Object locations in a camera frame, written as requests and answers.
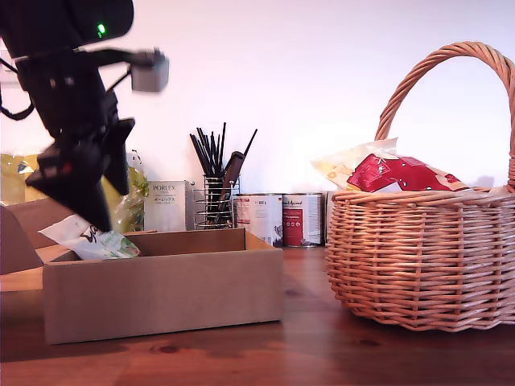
black cable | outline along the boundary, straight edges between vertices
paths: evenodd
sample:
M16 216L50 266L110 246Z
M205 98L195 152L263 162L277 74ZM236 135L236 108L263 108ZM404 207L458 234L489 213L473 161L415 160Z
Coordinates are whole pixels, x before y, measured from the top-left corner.
M0 63L9 68L12 72L18 73L18 70L10 64L8 64L4 59L0 58Z
M7 68L9 68L12 72L18 74L18 70L16 68L14 68L13 66L11 66L10 64L8 64L2 58L0 58L0 64L3 64ZM33 111L34 111L34 104L32 103L32 100L31 100L31 104L29 105L29 107L27 107L26 109L24 109L23 111L21 111L19 113L12 113L8 109L6 109L5 107L2 106L2 90L0 89L0 113L4 114L6 117L12 119L13 121L21 121L22 119L25 119L29 115L31 115L31 113Z
M113 84L111 84L111 87L109 87L107 89L107 92L111 91L113 88L115 88L116 86L118 86L127 76L130 75L130 68L127 69L127 72L125 74L123 74L122 76L120 76L120 78L118 78L118 80L116 82L114 82Z

red label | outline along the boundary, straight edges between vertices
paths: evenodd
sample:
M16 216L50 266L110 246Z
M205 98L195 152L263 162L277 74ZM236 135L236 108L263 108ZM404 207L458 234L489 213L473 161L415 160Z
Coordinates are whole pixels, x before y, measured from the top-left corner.
M302 245L302 209L282 209L282 238L285 245Z

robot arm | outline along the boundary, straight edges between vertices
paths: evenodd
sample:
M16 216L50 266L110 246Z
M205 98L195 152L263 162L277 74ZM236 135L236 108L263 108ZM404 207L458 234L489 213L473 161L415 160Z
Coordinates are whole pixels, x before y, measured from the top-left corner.
M113 87L105 90L98 68L127 63L134 90L159 92L168 82L168 60L159 50L82 47L124 35L133 18L131 0L0 0L0 36L55 139L26 183L103 231L111 223L101 176L129 193L125 140L134 119L118 118Z

white plastic bag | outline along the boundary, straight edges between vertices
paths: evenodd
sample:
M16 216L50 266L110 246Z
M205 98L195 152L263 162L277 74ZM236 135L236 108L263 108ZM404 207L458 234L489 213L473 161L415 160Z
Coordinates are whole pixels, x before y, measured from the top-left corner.
M45 228L40 233L75 252L82 260L125 259L140 255L129 239L118 232L101 232L78 215Z

white box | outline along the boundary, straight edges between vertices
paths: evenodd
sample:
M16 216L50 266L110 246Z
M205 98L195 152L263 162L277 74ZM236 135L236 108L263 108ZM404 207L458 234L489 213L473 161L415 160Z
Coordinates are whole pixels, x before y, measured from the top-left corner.
M188 181L149 181L145 230L182 232L193 229L193 190Z

